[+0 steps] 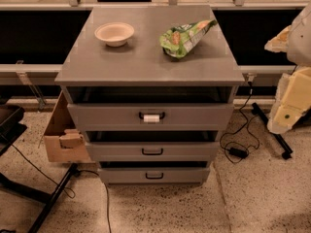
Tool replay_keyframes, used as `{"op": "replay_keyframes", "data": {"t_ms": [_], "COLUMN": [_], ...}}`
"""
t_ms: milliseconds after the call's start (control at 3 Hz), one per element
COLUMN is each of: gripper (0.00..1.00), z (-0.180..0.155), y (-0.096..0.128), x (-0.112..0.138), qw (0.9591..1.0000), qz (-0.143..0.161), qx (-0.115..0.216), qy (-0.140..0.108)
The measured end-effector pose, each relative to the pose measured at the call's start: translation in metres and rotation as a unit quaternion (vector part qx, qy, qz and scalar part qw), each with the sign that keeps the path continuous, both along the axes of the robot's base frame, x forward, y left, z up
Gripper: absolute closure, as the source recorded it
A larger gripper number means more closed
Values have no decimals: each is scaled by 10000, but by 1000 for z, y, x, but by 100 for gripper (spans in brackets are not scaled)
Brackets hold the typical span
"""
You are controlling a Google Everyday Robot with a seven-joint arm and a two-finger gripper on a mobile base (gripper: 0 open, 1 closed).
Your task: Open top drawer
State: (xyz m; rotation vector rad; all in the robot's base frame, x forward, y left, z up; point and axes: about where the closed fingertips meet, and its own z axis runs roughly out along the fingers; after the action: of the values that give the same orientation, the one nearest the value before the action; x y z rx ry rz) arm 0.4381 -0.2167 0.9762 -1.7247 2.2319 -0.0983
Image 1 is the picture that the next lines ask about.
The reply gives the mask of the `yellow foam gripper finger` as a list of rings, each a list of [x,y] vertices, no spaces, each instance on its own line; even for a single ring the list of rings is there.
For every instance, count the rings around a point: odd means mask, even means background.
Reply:
[[[301,67],[292,75],[283,74],[269,114],[267,128],[283,134],[311,109],[311,68]]]

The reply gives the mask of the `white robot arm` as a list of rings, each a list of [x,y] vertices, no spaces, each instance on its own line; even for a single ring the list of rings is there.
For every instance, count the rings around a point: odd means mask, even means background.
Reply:
[[[311,109],[311,4],[264,48],[285,52],[296,65],[291,75],[282,75],[267,123],[271,133],[283,134]]]

